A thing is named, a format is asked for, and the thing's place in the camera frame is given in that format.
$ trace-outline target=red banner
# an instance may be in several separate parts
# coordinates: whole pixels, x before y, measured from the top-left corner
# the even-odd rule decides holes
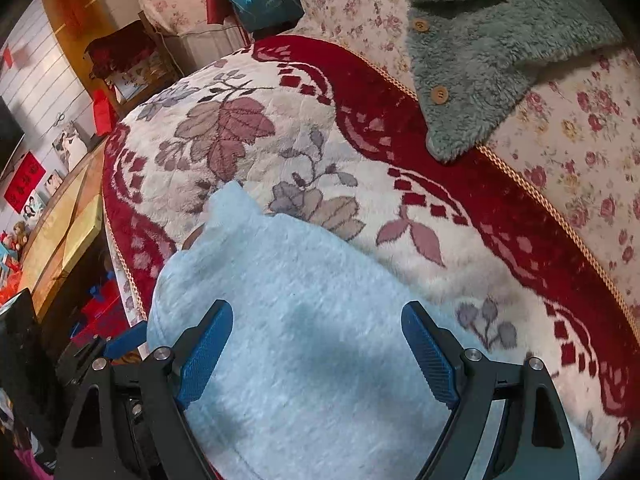
[[[31,191],[36,189],[44,174],[44,168],[33,156],[33,153],[27,152],[20,163],[20,167],[16,170],[11,184],[4,192],[5,200],[17,213],[21,214]]]

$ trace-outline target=wooden button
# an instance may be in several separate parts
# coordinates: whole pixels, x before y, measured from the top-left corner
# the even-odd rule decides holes
[[[431,90],[431,100],[437,105],[443,105],[449,100],[449,90],[444,86],[435,86]]]
[[[418,32],[427,32],[429,30],[429,22],[422,18],[414,18],[413,25]]]

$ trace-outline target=television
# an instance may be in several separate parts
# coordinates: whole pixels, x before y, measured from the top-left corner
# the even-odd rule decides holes
[[[23,137],[24,132],[20,124],[15,120],[4,99],[0,98],[0,179],[4,177]]]

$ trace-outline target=poster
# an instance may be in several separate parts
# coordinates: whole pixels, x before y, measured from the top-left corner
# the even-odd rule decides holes
[[[15,212],[22,212],[29,195],[36,189],[44,174],[44,168],[33,156],[33,153],[27,152],[15,171],[9,187],[4,192],[4,199],[14,208]]]
[[[32,191],[22,208],[22,216],[24,217],[24,221],[27,223],[27,227],[29,229],[36,227],[38,220],[40,220],[40,217],[42,216],[44,208],[45,204],[40,198],[38,192],[35,190]]]
[[[57,171],[51,173],[44,183],[44,187],[50,196],[53,196],[60,186],[62,186],[62,178],[60,178]]]
[[[56,150],[56,155],[69,171],[73,171],[73,168],[88,152],[73,123],[67,123],[62,126],[60,134],[52,144],[53,149]]]

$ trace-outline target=teddy bear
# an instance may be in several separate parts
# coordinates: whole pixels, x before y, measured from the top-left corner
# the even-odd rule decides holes
[[[29,234],[27,232],[27,224],[23,221],[19,221],[14,225],[15,246],[17,251],[20,252],[24,249],[27,241],[29,241]]]

